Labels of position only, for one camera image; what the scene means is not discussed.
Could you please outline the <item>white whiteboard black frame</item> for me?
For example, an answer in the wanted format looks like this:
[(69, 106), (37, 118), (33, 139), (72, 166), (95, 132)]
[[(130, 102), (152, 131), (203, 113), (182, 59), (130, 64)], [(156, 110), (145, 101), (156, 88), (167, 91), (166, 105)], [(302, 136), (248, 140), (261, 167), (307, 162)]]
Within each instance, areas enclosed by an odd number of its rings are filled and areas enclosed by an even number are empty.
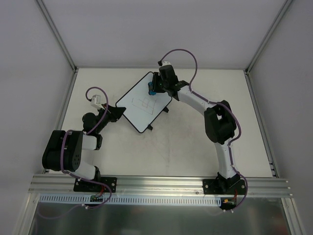
[(168, 112), (167, 106), (172, 98), (167, 93), (149, 94), (149, 83), (157, 72), (148, 72), (135, 83), (116, 103), (116, 107), (124, 107), (123, 116), (139, 133), (152, 130), (152, 122), (161, 114)]

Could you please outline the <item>blue whiteboard eraser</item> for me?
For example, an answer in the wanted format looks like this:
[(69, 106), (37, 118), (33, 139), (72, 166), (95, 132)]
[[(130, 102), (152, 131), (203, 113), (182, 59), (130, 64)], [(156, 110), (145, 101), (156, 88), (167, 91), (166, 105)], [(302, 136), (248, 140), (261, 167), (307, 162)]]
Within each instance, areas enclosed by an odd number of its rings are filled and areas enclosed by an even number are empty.
[(154, 91), (153, 82), (148, 83), (148, 94), (149, 95), (156, 95), (156, 92)]

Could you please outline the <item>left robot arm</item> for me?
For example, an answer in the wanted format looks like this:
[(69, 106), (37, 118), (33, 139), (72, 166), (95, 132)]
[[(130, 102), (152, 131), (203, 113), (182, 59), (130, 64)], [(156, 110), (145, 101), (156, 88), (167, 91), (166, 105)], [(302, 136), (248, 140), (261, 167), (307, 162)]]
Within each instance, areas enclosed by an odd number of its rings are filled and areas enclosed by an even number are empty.
[(76, 179), (85, 179), (85, 185), (92, 191), (102, 186), (98, 167), (82, 160), (82, 151), (99, 150), (102, 145), (100, 132), (110, 122), (117, 122), (126, 111), (125, 107), (100, 105), (98, 114), (86, 113), (82, 117), (82, 131), (54, 130), (42, 156), (45, 169), (61, 171)]

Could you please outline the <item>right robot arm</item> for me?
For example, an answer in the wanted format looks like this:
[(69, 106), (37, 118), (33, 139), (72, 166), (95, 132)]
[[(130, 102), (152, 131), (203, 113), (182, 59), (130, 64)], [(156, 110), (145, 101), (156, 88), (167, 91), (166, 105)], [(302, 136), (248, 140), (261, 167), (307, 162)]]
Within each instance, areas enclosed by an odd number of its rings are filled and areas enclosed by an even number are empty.
[(235, 130), (239, 127), (227, 101), (211, 101), (191, 89), (191, 84), (179, 81), (169, 62), (158, 62), (159, 72), (155, 72), (149, 83), (149, 94), (167, 93), (183, 102), (204, 117), (207, 137), (214, 143), (219, 170), (215, 180), (204, 188), (204, 193), (235, 194), (240, 189), (241, 176), (234, 167), (231, 144), (236, 140)]

